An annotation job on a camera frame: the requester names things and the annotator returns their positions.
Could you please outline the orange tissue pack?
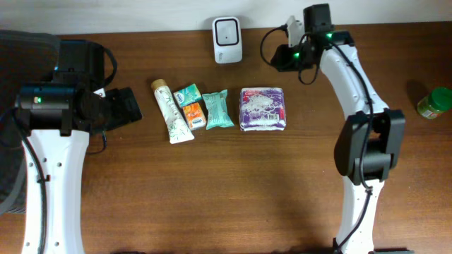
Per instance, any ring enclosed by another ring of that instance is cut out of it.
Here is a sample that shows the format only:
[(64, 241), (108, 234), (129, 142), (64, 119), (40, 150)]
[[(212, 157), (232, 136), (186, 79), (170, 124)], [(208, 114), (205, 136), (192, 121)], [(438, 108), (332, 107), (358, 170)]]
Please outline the orange tissue pack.
[(206, 117), (198, 102), (182, 108), (188, 127), (191, 131), (202, 128), (207, 124)]

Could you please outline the green lid jar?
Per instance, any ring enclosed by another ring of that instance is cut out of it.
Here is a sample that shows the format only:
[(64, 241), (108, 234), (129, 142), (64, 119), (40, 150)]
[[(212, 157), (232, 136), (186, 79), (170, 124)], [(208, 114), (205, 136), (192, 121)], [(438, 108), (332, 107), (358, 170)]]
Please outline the green lid jar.
[(435, 119), (451, 109), (451, 89), (437, 87), (417, 104), (417, 113), (426, 119)]

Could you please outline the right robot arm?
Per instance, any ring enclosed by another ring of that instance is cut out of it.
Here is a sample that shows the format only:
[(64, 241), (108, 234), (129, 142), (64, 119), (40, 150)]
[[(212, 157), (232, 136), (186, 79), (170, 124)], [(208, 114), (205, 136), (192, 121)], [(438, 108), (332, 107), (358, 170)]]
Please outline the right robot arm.
[(398, 163), (405, 116), (377, 94), (347, 30), (336, 30), (328, 4), (303, 10), (281, 25), (288, 42), (268, 61), (280, 72), (313, 68), (331, 83), (345, 123), (334, 148), (336, 169), (344, 184), (340, 228), (332, 253), (375, 253), (376, 207), (389, 172)]

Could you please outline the teal blue tissue pack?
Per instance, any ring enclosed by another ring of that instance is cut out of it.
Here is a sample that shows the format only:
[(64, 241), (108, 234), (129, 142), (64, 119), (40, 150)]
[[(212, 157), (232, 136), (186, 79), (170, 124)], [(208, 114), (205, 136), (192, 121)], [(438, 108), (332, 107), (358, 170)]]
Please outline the teal blue tissue pack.
[(183, 108), (202, 99), (202, 95), (196, 84), (191, 84), (179, 91), (173, 93), (179, 107)]

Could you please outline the white bamboo print tube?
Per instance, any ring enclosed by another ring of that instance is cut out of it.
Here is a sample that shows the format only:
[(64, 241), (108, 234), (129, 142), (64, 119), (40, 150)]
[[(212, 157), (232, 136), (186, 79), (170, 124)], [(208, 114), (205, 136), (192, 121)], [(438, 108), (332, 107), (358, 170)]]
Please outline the white bamboo print tube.
[(153, 81), (151, 88), (167, 125), (169, 142), (177, 144), (193, 140), (194, 135), (178, 109), (165, 80), (157, 79)]

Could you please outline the teal wet wipes pack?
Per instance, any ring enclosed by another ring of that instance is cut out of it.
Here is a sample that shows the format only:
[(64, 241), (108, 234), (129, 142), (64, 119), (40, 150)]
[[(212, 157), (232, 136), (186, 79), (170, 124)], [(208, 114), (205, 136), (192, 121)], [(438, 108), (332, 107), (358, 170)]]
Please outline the teal wet wipes pack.
[(227, 112), (227, 90), (202, 94), (202, 98), (208, 110), (207, 130), (215, 127), (229, 128), (234, 126)]

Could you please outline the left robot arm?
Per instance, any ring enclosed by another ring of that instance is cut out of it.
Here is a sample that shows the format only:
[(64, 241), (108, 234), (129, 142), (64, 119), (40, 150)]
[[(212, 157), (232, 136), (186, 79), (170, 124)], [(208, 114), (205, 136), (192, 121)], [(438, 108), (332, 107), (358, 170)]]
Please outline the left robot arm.
[(62, 40), (48, 81), (22, 85), (12, 119), (26, 161), (23, 253), (83, 253), (81, 180), (90, 137), (142, 119), (132, 89), (106, 90), (113, 53), (87, 40)]

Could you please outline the red purple tissue package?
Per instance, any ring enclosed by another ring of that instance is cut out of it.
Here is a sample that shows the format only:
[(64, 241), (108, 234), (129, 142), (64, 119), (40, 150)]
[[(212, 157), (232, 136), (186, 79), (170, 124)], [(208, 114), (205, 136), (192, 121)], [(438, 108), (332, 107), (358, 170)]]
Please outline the red purple tissue package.
[(242, 88), (239, 103), (242, 131), (283, 131), (287, 125), (282, 88)]

